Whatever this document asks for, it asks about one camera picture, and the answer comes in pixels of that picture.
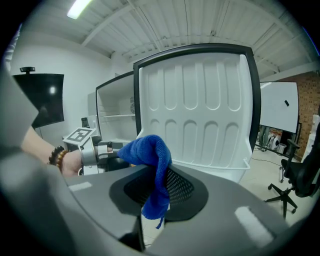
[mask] blue towel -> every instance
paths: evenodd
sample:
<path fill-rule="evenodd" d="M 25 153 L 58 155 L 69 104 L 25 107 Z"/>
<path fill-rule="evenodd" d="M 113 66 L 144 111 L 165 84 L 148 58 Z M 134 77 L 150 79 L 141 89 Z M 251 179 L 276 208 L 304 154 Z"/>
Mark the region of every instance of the blue towel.
<path fill-rule="evenodd" d="M 169 193 L 164 187 L 164 180 L 169 164 L 172 163 L 170 150 L 157 135 L 148 135 L 131 141 L 118 152 L 118 156 L 134 165 L 151 165 L 156 167 L 155 189 L 145 202 L 142 214 L 148 220 L 164 219 L 169 206 Z"/>

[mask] hand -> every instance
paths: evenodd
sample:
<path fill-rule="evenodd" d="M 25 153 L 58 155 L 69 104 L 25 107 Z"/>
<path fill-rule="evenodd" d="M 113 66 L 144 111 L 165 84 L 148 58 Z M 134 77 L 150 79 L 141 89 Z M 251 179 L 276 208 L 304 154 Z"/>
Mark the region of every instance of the hand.
<path fill-rule="evenodd" d="M 65 177 L 78 175 L 81 168 L 81 153 L 79 150 L 67 153 L 62 160 L 61 173 Z"/>

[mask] black mesh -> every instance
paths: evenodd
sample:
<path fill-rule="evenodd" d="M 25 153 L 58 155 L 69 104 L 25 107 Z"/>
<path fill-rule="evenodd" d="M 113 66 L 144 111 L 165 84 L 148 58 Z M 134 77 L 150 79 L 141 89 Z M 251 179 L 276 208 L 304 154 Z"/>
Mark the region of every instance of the black mesh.
<path fill-rule="evenodd" d="M 166 172 L 165 187 L 169 193 L 171 207 L 188 200 L 195 189 L 187 179 L 170 169 Z"/>
<path fill-rule="evenodd" d="M 124 186 L 124 192 L 132 200 L 143 206 L 155 189 L 155 176 L 155 171 L 145 172 L 128 182 Z M 188 200 L 194 191 L 194 186 L 187 179 L 171 169 L 167 170 L 164 183 L 169 193 L 170 207 Z"/>
<path fill-rule="evenodd" d="M 131 180 L 124 186 L 124 192 L 133 201 L 143 206 L 155 189 L 155 171 L 148 171 Z"/>
<path fill-rule="evenodd" d="M 156 168 L 145 166 L 113 183 L 110 198 L 122 213 L 140 216 L 142 206 L 155 189 L 155 177 Z M 166 222 L 189 220 L 207 203 L 206 186 L 173 165 L 167 169 L 164 185 L 170 198 L 170 210 L 164 216 Z"/>

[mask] whiteboard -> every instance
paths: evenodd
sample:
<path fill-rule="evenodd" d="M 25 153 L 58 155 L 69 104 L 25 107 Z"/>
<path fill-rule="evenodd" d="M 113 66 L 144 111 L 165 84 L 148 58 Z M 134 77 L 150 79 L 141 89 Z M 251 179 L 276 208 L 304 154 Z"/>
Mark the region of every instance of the whiteboard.
<path fill-rule="evenodd" d="M 260 88 L 260 125 L 296 133 L 299 114 L 297 83 L 262 82 Z"/>

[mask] human arm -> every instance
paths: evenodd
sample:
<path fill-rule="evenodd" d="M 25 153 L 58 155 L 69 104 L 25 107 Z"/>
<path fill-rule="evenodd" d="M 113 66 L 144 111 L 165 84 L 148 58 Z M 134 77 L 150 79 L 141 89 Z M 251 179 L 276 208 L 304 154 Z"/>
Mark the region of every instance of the human arm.
<path fill-rule="evenodd" d="M 23 151 L 33 155 L 47 164 L 52 151 L 55 149 L 53 145 L 43 140 L 36 131 L 30 127 L 24 137 L 21 148 Z M 78 173 L 81 168 L 81 154 L 79 150 L 67 153 L 61 166 L 61 173 L 66 176 L 73 176 Z"/>

